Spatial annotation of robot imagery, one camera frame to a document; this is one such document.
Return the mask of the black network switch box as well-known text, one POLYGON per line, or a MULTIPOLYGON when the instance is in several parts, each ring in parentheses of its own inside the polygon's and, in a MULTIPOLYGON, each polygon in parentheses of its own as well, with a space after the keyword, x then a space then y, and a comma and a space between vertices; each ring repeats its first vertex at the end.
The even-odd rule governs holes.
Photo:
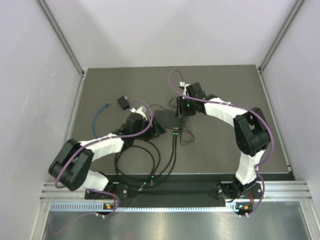
POLYGON ((176 117, 176 112, 172 110, 156 110, 155 119, 164 129, 182 130, 184 120, 181 117, 176 117))

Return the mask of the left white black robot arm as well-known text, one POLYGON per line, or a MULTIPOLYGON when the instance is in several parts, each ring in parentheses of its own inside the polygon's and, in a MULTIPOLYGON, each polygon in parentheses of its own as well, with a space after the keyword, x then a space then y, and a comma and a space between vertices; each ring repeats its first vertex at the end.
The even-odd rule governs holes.
POLYGON ((132 113, 126 123, 108 135, 88 141, 69 139, 48 168, 57 188, 70 191, 93 189, 102 198, 109 198, 114 187, 102 173, 90 170, 93 161, 120 153, 133 146, 135 140, 150 141, 166 133, 155 118, 132 113))

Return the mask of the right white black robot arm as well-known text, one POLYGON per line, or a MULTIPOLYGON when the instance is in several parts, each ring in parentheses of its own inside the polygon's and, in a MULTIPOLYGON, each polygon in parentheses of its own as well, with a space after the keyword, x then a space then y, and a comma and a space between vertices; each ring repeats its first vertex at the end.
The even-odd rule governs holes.
POLYGON ((245 198, 257 181, 258 164, 271 142, 265 118, 260 108, 238 108, 218 97, 207 102, 179 96, 176 98, 176 116, 190 117, 197 112, 217 118, 233 127, 240 150, 239 166, 233 181, 233 192, 245 198))

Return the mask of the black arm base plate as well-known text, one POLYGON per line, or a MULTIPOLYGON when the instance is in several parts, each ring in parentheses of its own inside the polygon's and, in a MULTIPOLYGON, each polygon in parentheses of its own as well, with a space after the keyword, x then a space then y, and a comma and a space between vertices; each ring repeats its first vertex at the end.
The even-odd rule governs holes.
POLYGON ((121 201, 139 195, 152 196, 206 196, 214 200, 258 199, 262 187, 257 179, 241 185, 233 174, 164 174, 108 176, 106 192, 117 195, 121 201))

